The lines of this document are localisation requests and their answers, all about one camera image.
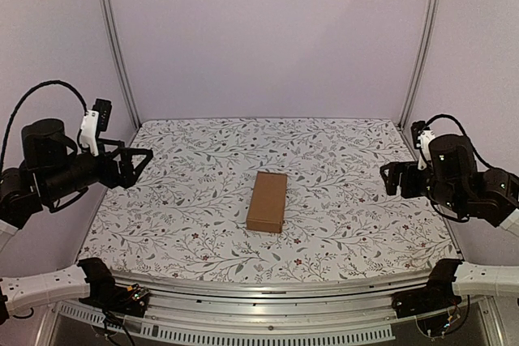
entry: leaf pattern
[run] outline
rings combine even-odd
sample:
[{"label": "leaf pattern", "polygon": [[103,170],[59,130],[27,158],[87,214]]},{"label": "leaf pattern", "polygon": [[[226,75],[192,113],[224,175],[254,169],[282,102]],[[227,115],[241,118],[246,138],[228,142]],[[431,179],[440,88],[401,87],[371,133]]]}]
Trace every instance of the leaf pattern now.
[{"label": "leaf pattern", "polygon": [[[108,191],[80,253],[115,270],[312,282],[423,270],[455,255],[426,199],[385,194],[380,166],[411,158],[390,121],[150,121],[133,146],[155,158],[135,186]],[[258,171],[289,176],[281,234],[240,223]]]}]

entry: floral tablecloth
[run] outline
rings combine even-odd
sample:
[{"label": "floral tablecloth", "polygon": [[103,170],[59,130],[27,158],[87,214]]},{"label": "floral tablecloth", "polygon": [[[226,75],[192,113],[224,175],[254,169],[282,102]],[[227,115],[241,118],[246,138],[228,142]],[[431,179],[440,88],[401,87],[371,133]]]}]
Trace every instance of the floral tablecloth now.
[{"label": "floral tablecloth", "polygon": [[[155,158],[109,190],[80,257],[151,276],[241,283],[347,280],[455,255],[426,199],[388,197],[382,164],[411,155],[390,121],[205,119],[144,123]],[[248,231],[258,171],[287,173],[281,234]]]}]

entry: vertical metal post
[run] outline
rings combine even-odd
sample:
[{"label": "vertical metal post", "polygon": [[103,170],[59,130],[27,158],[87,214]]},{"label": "vertical metal post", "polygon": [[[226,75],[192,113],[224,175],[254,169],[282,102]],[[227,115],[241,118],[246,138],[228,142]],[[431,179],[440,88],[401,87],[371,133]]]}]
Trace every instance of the vertical metal post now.
[{"label": "vertical metal post", "polygon": [[436,11],[438,9],[439,1],[440,0],[429,0],[429,3],[427,4],[427,14],[425,23],[423,25],[422,39],[418,49],[418,56],[416,57],[416,62],[414,63],[413,75],[411,77],[407,95],[405,96],[405,103],[401,112],[400,121],[398,122],[398,128],[401,130],[404,130],[407,127],[410,115],[413,111],[416,94],[420,86],[420,80],[422,79],[423,69],[425,68],[427,60],[427,52],[431,44],[432,31],[435,24]]},{"label": "vertical metal post", "polygon": [[131,91],[130,80],[128,79],[127,69],[122,58],[121,45],[115,26],[114,11],[112,10],[111,0],[99,0],[101,2],[101,10],[103,12],[103,19],[105,20],[106,33],[108,34],[108,40],[112,56],[114,57],[115,70],[117,71],[119,84],[122,91],[122,96],[127,105],[128,113],[133,127],[138,130],[142,125],[140,121],[139,112],[137,111],[137,105]]}]

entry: cardboard box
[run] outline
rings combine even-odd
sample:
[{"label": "cardboard box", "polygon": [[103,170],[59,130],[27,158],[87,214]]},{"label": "cardboard box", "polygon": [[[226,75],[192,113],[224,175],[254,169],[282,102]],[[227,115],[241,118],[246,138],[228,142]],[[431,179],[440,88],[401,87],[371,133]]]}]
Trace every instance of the cardboard box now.
[{"label": "cardboard box", "polygon": [[286,174],[258,172],[247,215],[249,230],[281,232],[285,216],[286,182]]}]

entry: floral patterned surface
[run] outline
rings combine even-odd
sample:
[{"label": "floral patterned surface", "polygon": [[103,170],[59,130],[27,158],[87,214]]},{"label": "floral patterned surface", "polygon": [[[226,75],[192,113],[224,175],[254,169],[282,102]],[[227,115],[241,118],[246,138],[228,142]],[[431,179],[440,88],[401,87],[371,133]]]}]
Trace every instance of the floral patterned surface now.
[{"label": "floral patterned surface", "polygon": [[[425,199],[388,197],[382,164],[411,155],[383,120],[151,121],[155,158],[109,190],[81,257],[119,271],[242,283],[347,280],[423,270],[455,255]],[[258,171],[289,176],[281,234],[248,231]]]}]

